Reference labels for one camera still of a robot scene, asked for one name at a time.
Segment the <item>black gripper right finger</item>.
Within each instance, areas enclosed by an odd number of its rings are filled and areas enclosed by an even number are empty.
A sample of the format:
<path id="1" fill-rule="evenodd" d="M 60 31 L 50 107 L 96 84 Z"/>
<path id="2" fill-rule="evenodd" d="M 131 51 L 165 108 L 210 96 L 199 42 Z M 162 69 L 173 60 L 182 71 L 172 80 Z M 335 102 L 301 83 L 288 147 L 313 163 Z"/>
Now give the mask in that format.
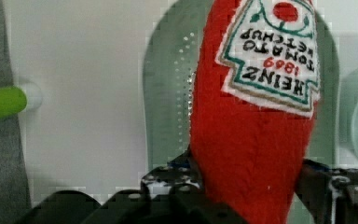
<path id="1" fill-rule="evenodd" d="M 358 224 L 358 169 L 304 160 L 296 196 L 315 224 Z"/>

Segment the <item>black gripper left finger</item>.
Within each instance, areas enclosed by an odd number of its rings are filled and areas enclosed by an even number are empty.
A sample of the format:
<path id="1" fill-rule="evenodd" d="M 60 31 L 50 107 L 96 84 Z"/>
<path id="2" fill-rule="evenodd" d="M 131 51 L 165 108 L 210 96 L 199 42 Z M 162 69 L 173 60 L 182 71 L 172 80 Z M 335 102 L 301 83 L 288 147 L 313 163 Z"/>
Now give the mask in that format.
<path id="1" fill-rule="evenodd" d="M 151 199 L 168 195 L 175 186 L 190 185 L 204 190 L 199 166 L 189 149 L 165 165 L 152 169 L 142 177 L 140 185 Z"/>

